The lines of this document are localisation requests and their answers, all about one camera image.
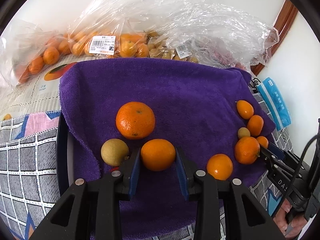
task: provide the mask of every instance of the brown wooden trim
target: brown wooden trim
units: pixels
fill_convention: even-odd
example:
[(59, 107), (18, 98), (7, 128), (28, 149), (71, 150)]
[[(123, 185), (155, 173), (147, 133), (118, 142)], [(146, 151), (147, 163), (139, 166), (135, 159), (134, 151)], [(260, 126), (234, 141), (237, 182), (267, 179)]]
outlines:
[[(290, 2), (290, 0), (285, 0), (282, 9), (277, 17), (276, 23), (274, 27), (279, 32), (279, 42), (273, 45), (270, 49), (271, 56), (279, 48), (280, 44), (286, 37), (288, 31), (290, 30), (296, 16), (298, 13), (298, 9)], [(253, 74), (258, 75), (260, 71), (264, 68), (264, 65), (259, 63), (258, 65), (251, 66), (251, 70)]]

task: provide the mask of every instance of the clear plastic bag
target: clear plastic bag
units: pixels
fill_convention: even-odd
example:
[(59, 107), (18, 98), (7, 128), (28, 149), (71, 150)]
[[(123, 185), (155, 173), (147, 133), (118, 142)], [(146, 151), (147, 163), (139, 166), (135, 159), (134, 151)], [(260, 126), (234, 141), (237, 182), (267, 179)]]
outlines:
[[(149, 54), (149, 57), (222, 68), (235, 66), (248, 71), (253, 62), (265, 63), (267, 48), (279, 40), (272, 26), (248, 13), (209, 0), (93, 0), (69, 26), (69, 41), (73, 44), (70, 39), (73, 35), (85, 33), (88, 50), (92, 43), (90, 33), (97, 31), (102, 35), (103, 29), (110, 30), (107, 35), (116, 36), (114, 52), (96, 56)], [(132, 38), (143, 33), (148, 34), (147, 40), (137, 42)], [(178, 56), (177, 48), (182, 45), (188, 56)], [(138, 46), (144, 53), (137, 52)]]
[(39, 26), (14, 20), (1, 35), (1, 87), (14, 87), (37, 76), (46, 66), (70, 54), (67, 38), (57, 31), (43, 32)]

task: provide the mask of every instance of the white sticker label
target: white sticker label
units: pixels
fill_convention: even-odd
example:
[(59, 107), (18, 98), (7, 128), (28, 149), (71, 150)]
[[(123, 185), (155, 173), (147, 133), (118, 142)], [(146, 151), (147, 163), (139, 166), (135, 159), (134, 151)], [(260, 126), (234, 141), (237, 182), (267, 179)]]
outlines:
[(189, 56), (192, 55), (190, 50), (188, 50), (185, 45), (177, 46), (176, 47), (176, 51), (177, 51), (178, 56), (179, 56), (180, 59), (183, 59), (185, 57), (189, 57)]
[(89, 53), (114, 55), (116, 36), (94, 36)]

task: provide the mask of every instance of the pink fabric patch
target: pink fabric patch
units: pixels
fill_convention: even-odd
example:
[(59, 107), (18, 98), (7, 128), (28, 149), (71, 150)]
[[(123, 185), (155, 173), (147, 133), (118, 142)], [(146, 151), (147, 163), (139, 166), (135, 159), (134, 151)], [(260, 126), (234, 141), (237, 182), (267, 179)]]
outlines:
[(24, 136), (57, 127), (59, 117), (50, 119), (46, 113), (29, 115)]

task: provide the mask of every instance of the hand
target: hand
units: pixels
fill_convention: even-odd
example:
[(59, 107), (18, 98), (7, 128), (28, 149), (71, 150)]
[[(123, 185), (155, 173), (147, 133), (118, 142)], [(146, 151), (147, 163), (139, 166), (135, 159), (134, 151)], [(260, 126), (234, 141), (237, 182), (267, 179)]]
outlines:
[[(287, 199), (285, 199), (278, 213), (273, 219), (273, 221), (277, 224), (277, 226), (279, 227), (279, 229), (284, 235), (286, 234), (285, 231), (287, 230), (287, 226), (288, 226), (287, 221), (285, 220), (285, 215), (290, 211), (291, 208), (292, 208), (291, 204)], [(293, 218), (291, 222), (293, 229), (285, 237), (288, 240), (295, 238), (306, 224), (307, 224), (307, 221), (303, 217), (303, 214), (296, 216), (295, 218)]]

